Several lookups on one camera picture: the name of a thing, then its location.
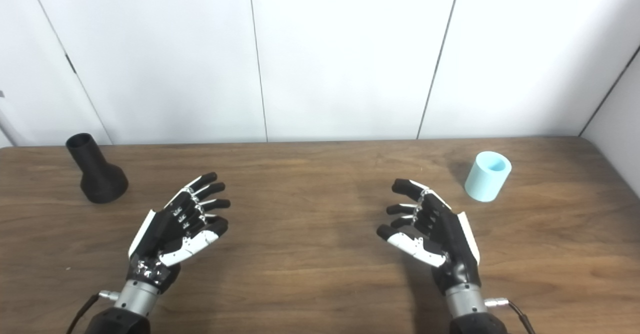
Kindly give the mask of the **left black-white robot hand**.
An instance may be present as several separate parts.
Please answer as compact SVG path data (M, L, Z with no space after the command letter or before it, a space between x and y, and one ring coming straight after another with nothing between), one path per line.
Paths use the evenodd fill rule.
M225 188L216 173L206 173L181 188L162 209L151 209L130 244L126 279L167 291L183 261L226 234L228 220L212 213L230 207L228 199L213 197Z

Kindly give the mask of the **right black-white robot hand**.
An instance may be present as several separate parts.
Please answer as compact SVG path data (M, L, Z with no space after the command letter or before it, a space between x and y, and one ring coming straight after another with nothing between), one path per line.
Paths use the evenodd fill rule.
M377 235L430 266L441 294L458 285L481 287L480 254L466 213L454 213L434 190L413 180L398 178L391 190L414 204L387 207L397 218L380 225Z

